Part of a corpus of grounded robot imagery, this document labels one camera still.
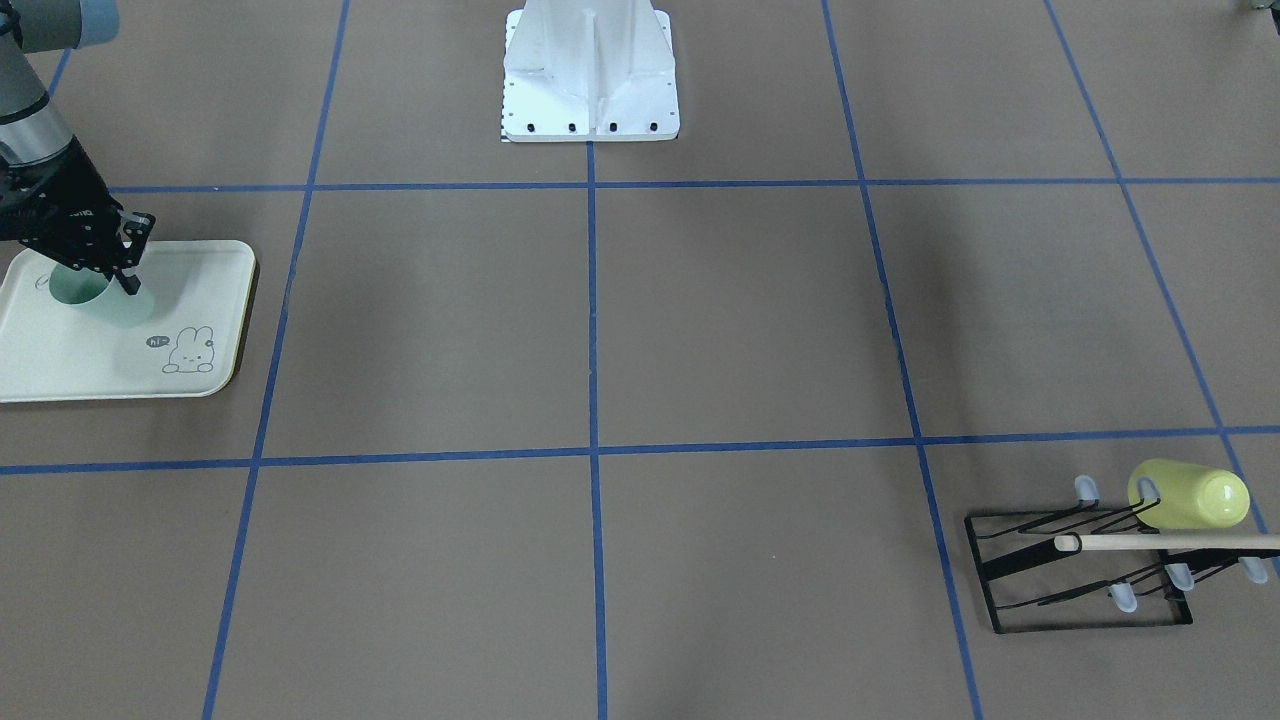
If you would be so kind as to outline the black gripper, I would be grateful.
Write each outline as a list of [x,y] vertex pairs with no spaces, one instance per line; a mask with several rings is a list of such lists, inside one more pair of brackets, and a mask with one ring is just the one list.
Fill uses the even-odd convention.
[[133,297],[134,269],[156,217],[124,211],[77,140],[27,165],[3,163],[1,241],[20,243],[72,270],[111,275]]

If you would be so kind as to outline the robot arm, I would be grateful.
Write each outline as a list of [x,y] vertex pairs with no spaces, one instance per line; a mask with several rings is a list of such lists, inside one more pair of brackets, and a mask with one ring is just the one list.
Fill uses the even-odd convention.
[[155,218],[127,211],[29,64],[29,55],[113,41],[115,1],[5,1],[1,9],[1,238],[73,272],[140,292]]

